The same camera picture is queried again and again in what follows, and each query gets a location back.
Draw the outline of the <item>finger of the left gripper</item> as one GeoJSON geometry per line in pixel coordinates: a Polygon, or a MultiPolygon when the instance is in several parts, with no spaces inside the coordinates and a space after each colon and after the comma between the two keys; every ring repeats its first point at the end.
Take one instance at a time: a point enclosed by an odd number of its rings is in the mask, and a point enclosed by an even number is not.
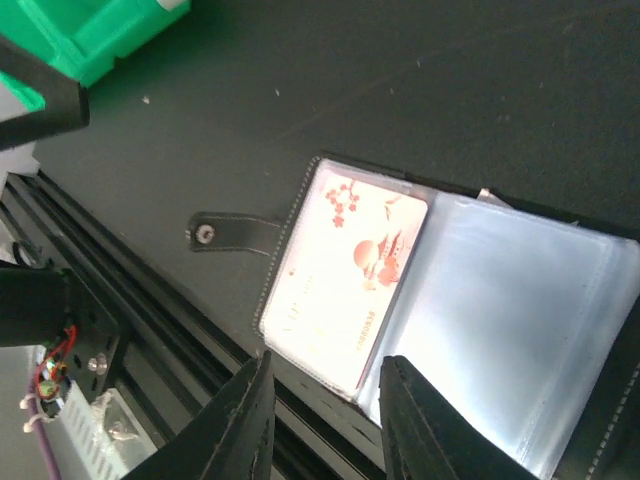
{"type": "Polygon", "coordinates": [[[9,150],[85,128],[90,123],[87,90],[74,79],[1,36],[1,72],[32,87],[45,107],[1,122],[1,149],[9,150]]]}

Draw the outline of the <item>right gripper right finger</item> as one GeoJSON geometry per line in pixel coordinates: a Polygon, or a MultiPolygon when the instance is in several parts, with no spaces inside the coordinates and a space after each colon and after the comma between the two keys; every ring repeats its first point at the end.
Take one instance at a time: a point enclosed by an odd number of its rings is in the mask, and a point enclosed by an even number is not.
{"type": "Polygon", "coordinates": [[[403,356],[380,371],[380,415],[388,479],[532,479],[476,429],[403,356]]]}

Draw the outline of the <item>white floral card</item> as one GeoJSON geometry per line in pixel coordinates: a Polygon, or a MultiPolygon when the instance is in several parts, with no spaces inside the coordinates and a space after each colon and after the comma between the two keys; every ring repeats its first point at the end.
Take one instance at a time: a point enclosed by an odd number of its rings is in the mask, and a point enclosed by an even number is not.
{"type": "Polygon", "coordinates": [[[353,398],[427,211],[406,182],[321,161],[260,320],[266,345],[353,398]]]}

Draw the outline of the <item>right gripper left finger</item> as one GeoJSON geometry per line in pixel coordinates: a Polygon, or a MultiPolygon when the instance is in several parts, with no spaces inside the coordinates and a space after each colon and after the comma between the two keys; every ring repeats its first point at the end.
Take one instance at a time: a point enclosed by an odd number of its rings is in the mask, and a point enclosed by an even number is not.
{"type": "Polygon", "coordinates": [[[194,420],[126,477],[269,479],[274,428],[274,376],[266,351],[246,362],[194,420]]]}

